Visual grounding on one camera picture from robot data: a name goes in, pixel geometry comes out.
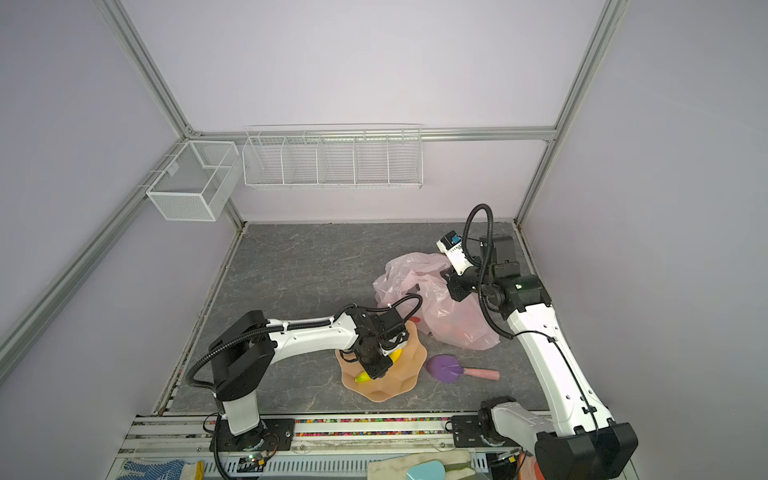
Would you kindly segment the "long yellow banana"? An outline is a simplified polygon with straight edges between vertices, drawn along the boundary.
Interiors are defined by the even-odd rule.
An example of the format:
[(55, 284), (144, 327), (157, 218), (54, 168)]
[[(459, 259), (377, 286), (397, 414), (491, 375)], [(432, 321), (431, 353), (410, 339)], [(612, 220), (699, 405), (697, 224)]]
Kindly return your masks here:
[[(392, 363), (396, 363), (398, 361), (398, 359), (400, 358), (401, 354), (402, 354), (402, 350), (401, 349), (397, 349), (397, 350), (391, 352), (390, 355), (388, 356), (388, 358), (392, 361)], [(371, 377), (365, 371), (363, 371), (362, 373), (360, 373), (359, 375), (357, 375), (355, 377), (355, 382), (356, 383), (366, 383), (366, 382), (369, 382), (369, 381), (371, 381)]]

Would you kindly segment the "pink plastic bag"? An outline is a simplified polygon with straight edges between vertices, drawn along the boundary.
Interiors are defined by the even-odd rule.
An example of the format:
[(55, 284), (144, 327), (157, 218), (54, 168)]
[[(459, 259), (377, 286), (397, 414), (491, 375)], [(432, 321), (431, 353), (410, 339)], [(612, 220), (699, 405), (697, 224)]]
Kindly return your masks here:
[(408, 293), (422, 297), (415, 313), (417, 329), (435, 340), (470, 350), (488, 350), (500, 343), (500, 337), (484, 319), (477, 299), (451, 298), (440, 273), (450, 266), (439, 253), (414, 252), (399, 256), (385, 265), (384, 273), (373, 282), (379, 306), (391, 306)]

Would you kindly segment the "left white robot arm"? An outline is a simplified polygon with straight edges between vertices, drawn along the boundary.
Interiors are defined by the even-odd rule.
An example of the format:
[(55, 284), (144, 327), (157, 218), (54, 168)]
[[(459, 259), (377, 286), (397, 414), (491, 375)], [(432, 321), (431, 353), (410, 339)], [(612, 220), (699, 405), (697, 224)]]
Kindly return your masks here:
[(267, 319), (260, 310), (247, 313), (209, 346), (212, 391), (229, 433), (235, 437), (262, 431), (257, 388), (269, 367), (299, 355), (336, 350), (359, 364), (372, 379), (394, 364), (393, 353), (405, 347), (406, 321), (393, 308), (369, 309), (355, 304), (315, 319)]

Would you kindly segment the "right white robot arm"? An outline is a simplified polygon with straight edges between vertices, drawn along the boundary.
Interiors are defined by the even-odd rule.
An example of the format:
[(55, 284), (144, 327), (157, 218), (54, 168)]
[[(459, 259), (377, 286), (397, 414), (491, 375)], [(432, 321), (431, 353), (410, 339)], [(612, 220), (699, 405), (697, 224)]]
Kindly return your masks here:
[(471, 256), (454, 231), (436, 245), (450, 262), (441, 273), (457, 302), (476, 295), (486, 322), (499, 336), (517, 340), (543, 390), (549, 415), (542, 417), (506, 396), (482, 402), (484, 437), (512, 441), (536, 460), (546, 479), (616, 479), (639, 441), (593, 391), (562, 334), (541, 280), (524, 275), (511, 237), (483, 238)]

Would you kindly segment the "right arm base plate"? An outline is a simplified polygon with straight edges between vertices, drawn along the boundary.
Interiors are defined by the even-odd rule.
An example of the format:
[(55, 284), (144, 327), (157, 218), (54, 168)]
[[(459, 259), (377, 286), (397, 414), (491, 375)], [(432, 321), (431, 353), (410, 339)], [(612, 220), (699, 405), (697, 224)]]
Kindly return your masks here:
[(478, 413), (454, 415), (445, 422), (445, 429), (452, 435), (457, 448), (518, 448), (507, 438), (493, 437), (484, 427)]

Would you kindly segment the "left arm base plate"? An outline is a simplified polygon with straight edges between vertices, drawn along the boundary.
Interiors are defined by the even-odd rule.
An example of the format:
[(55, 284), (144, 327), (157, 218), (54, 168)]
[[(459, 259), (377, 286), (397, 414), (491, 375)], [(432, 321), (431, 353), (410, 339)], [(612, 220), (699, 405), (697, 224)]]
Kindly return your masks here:
[(228, 420), (222, 419), (214, 428), (209, 450), (213, 451), (215, 444), (219, 452), (287, 451), (291, 448), (294, 427), (293, 418), (262, 419), (255, 429), (234, 435)]

